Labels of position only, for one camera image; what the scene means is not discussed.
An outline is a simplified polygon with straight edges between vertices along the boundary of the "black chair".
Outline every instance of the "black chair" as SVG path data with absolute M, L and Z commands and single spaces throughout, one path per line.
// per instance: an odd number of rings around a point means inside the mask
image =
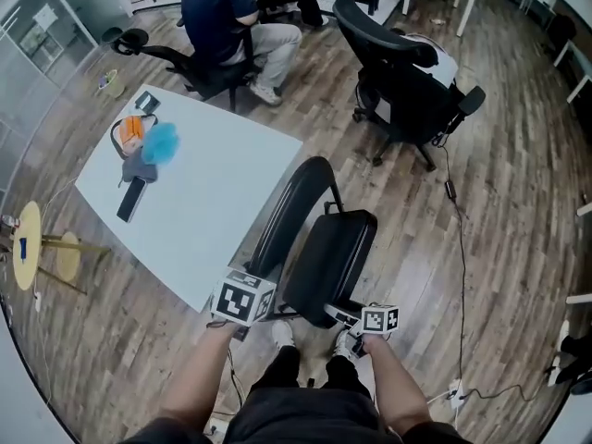
M 337 0 L 333 6 L 339 28 L 363 68 L 358 73 L 353 113 L 356 122 L 366 117 L 388 135 L 373 157 L 382 164 L 382 154 L 394 142 L 414 144 L 424 156 L 429 171 L 436 169 L 428 142 L 437 144 L 452 134 L 463 120 L 483 104 L 485 93 L 474 87 L 467 95 L 453 83 L 442 85 L 420 68 L 438 63 L 438 53 L 428 43 L 403 38 L 374 22 L 353 0 Z M 376 113 L 381 99 L 390 106 L 390 120 Z
M 309 158 L 290 178 L 247 263 L 247 273 L 279 284 L 292 244 L 306 217 L 327 189 L 335 201 L 325 203 L 325 214 L 314 222 L 283 292 L 284 304 L 270 318 L 301 315 L 317 327 L 330 328 L 336 321 L 325 313 L 325 304 L 357 311 L 350 301 L 376 235 L 376 217 L 365 210 L 345 211 L 329 162 Z M 331 205 L 338 212 L 330 214 Z M 296 313 L 286 313 L 287 308 Z
M 237 29 L 244 44 L 246 59 L 232 66 L 202 64 L 196 57 L 184 55 L 168 46 L 147 46 L 149 36 L 144 30 L 134 28 L 119 31 L 119 33 L 113 30 L 116 29 L 110 29 L 110 34 L 105 34 L 103 37 L 105 42 L 111 45 L 113 51 L 125 56 L 142 53 L 165 59 L 173 65 L 166 70 L 182 76 L 187 81 L 186 89 L 189 92 L 199 93 L 203 100 L 211 99 L 228 89 L 232 112 L 236 112 L 237 88 L 245 85 L 249 77 L 256 71 L 256 66 L 253 64 L 253 41 L 249 27 Z

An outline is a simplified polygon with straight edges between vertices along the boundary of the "power strip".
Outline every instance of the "power strip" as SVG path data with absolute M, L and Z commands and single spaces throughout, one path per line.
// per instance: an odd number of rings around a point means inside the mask
M 453 380 L 450 383 L 448 390 L 448 399 L 450 401 L 450 406 L 452 407 L 453 411 L 457 410 L 458 408 L 464 405 L 464 400 L 462 399 L 462 396 L 464 395 L 462 381 L 458 379 Z

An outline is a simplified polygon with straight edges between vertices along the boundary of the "wooden floor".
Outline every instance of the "wooden floor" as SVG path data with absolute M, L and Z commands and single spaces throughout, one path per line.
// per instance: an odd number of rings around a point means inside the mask
M 592 192 L 592 155 L 565 102 L 569 90 L 540 50 L 541 30 L 507 0 L 477 0 L 464 36 L 457 38 L 462 12 L 462 6 L 453 9 L 443 0 L 412 0 L 409 16 L 398 13 L 389 24 L 435 39 L 458 61 L 460 88 L 479 84 L 487 93 L 484 106 L 448 144 L 468 264 L 464 382 L 484 394 L 520 383 L 530 396 L 544 381 L 542 370 L 553 357 L 563 318 L 572 317 L 574 330 L 586 324 L 584 308 L 568 309 L 564 300 L 585 290 L 590 279 L 589 220 L 574 212 L 580 193 Z M 153 43 L 189 51 L 183 29 L 175 27 L 177 15 L 168 10 L 136 20 Z M 446 23 L 438 26 L 432 19 Z M 116 101 L 96 89 L 98 75 L 109 68 L 117 68 L 128 86 Z M 164 68 L 148 56 L 105 50 L 78 74 L 35 136 L 7 211 L 18 212 L 29 199 L 45 204 L 75 178 L 141 83 L 184 93 Z M 401 307 L 401 330 L 389 342 L 433 397 L 458 375 L 461 326 L 458 221 L 444 191 L 444 153 L 431 149 L 439 166 L 434 173 L 426 173 L 409 146 L 394 147 L 384 165 L 373 168 L 368 159 L 381 136 L 366 123 L 352 122 L 358 69 L 336 27 L 307 32 L 284 91 L 286 102 L 270 109 L 244 91 L 239 111 L 303 140 L 303 156 L 326 156 L 346 207 L 377 215 L 378 233 L 355 298 Z M 214 103 L 226 107 L 228 100 L 221 96 Z M 73 188 L 54 200 L 45 218 L 47 233 L 65 229 L 114 249 L 98 264 L 85 257 L 77 282 L 88 296 L 40 277 L 37 314 L 32 290 L 18 290 L 10 272 L 2 292 L 18 343 L 51 403 L 84 444 L 104 444 L 128 436 L 154 415 L 168 378 L 208 317 L 147 272 Z M 163 259 L 174 261 L 166 251 Z M 46 252 L 43 264 L 52 262 Z M 312 376 L 320 383 L 336 331 L 314 330 L 302 320 L 294 326 L 304 349 L 301 380 Z M 244 344 L 233 345 L 246 389 L 274 354 L 268 334 L 269 325 L 258 325 Z M 361 368 L 368 376 L 368 364 Z M 516 391 L 493 401 L 473 396 L 460 412 L 459 430 L 479 444 L 535 443 L 565 391 L 543 387 L 528 404 Z M 237 404 L 227 371 L 217 409 L 232 412 Z M 446 402 L 434 402 L 431 410 L 435 418 L 453 421 Z

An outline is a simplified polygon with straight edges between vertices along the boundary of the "gray cloth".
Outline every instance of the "gray cloth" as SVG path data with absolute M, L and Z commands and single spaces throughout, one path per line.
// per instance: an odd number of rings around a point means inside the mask
M 263 70 L 257 82 L 265 87 L 279 87 L 286 79 L 290 65 L 300 47 L 302 33 L 297 26 L 283 23 L 266 23 L 251 26 L 253 55 L 266 56 Z M 231 66 L 244 61 L 244 42 L 240 42 L 237 52 L 221 66 Z
M 142 178 L 148 184 L 158 179 L 156 165 L 146 165 L 142 160 L 142 149 L 138 149 L 130 154 L 121 167 L 121 177 L 125 182 L 131 182 L 134 178 Z

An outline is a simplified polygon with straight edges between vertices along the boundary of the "forearm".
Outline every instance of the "forearm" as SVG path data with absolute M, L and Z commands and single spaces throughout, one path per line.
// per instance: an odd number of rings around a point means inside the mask
M 216 404 L 234 330 L 232 325 L 205 330 L 190 359 L 173 376 L 161 415 L 179 419 L 199 431 L 204 430 Z
M 415 425 L 431 421 L 424 393 L 389 344 L 373 336 L 364 338 L 364 348 L 372 358 L 376 402 L 386 424 L 402 436 Z

